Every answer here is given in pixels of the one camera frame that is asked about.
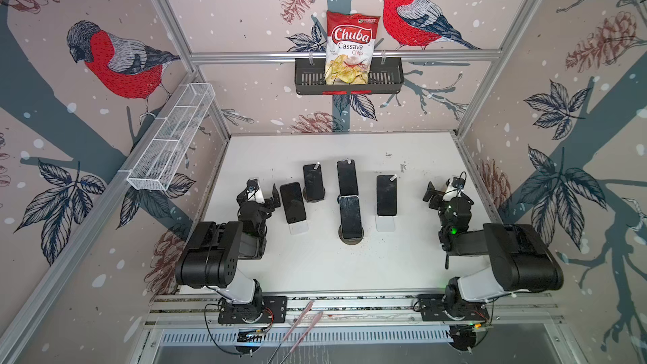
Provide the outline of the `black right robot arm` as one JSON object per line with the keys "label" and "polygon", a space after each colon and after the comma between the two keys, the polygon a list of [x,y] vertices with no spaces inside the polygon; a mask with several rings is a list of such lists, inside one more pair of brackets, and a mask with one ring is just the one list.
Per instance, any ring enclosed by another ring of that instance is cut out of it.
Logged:
{"label": "black right robot arm", "polygon": [[443,305],[452,317],[513,293],[558,291],[564,273],[531,225],[487,222],[471,230],[473,200],[464,193],[465,179],[454,176],[444,190],[429,183],[423,201],[438,212],[439,242],[446,257],[486,256],[490,265],[472,275],[452,278]]}

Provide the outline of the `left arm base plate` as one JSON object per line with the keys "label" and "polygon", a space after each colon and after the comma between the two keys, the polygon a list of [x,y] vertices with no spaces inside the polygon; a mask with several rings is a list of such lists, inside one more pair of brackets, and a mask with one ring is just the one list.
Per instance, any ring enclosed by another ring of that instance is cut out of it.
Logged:
{"label": "left arm base plate", "polygon": [[271,325],[284,324],[287,297],[264,296],[248,304],[224,303],[220,308],[219,325]]}

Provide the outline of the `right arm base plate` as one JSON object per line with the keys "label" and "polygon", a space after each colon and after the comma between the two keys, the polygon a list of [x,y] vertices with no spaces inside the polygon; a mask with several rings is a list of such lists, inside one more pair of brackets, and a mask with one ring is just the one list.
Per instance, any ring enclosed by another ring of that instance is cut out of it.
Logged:
{"label": "right arm base plate", "polygon": [[476,323],[490,320],[485,303],[466,302],[461,298],[447,302],[441,294],[420,294],[412,308],[421,315],[423,322],[452,320]]}

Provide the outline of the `green phone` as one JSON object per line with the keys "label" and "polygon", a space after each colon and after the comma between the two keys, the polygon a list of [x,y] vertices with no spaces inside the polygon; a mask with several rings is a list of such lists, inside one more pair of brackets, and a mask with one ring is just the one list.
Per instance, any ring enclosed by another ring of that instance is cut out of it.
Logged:
{"label": "green phone", "polygon": [[362,235],[362,216],[358,195],[341,196],[340,205],[340,227],[342,227],[345,238],[356,238]]}

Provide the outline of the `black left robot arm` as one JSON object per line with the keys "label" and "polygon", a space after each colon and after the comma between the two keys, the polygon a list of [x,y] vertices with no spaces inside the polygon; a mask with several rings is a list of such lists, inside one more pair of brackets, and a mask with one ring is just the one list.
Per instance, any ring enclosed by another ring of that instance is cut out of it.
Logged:
{"label": "black left robot arm", "polygon": [[236,197],[236,219],[199,222],[175,266],[180,286],[207,288],[233,308],[249,308],[256,315],[264,309],[261,285],[238,269],[240,260],[260,260],[266,252],[267,220],[281,206],[279,192],[263,196],[259,180],[249,179]]}

